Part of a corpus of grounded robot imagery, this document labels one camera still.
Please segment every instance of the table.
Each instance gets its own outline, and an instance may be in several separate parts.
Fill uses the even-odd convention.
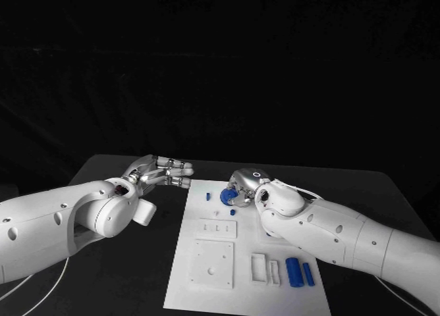
[[[135,156],[95,155],[70,185],[121,176]],[[265,170],[285,183],[316,192],[389,227],[423,238],[433,236],[394,182],[381,172],[186,160],[190,178],[228,181],[245,167]],[[145,199],[157,205],[147,227],[131,221],[114,237],[88,245],[72,256],[63,279],[30,315],[200,315],[163,309],[187,191],[158,186]],[[418,315],[375,278],[317,261],[332,315]],[[37,273],[0,303],[0,315],[21,315],[50,290],[64,261]],[[0,285],[4,294],[18,281]]]

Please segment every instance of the robotic arm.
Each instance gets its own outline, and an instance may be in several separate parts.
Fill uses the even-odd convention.
[[[401,232],[361,213],[297,190],[259,169],[233,172],[220,199],[226,205],[254,203],[261,225],[275,238],[319,260],[384,279],[440,315],[440,243]]]
[[[147,155],[122,176],[0,203],[0,284],[70,257],[119,234],[131,220],[147,226],[155,205],[141,197],[155,185],[189,188],[192,164]]]

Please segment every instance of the black background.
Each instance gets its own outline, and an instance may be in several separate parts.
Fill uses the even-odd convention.
[[[1,3],[0,183],[150,153],[381,171],[440,240],[440,4]]]

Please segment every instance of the circular hole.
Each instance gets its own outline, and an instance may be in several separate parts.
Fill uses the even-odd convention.
[[[267,191],[264,191],[261,193],[261,201],[267,201],[270,199],[270,194],[267,193]]]
[[[10,238],[10,240],[15,240],[15,238],[17,238],[17,228],[15,227],[10,228],[10,230],[8,230],[8,238]]]
[[[62,214],[59,212],[53,214],[53,221],[56,222],[57,225],[62,224]]]

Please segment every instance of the small blue piece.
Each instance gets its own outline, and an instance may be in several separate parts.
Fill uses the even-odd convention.
[[[303,287],[303,273],[300,271],[298,260],[296,258],[288,258],[285,263],[288,271],[288,285],[293,288],[300,288]]]
[[[222,193],[219,194],[219,200],[226,206],[232,206],[231,204],[228,204],[228,200],[233,199],[236,196],[238,193],[235,188],[232,188],[231,190],[222,189]]]
[[[303,263],[303,272],[306,273],[307,284],[309,284],[309,286],[313,286],[314,282],[313,282],[310,266],[309,266],[307,262]]]

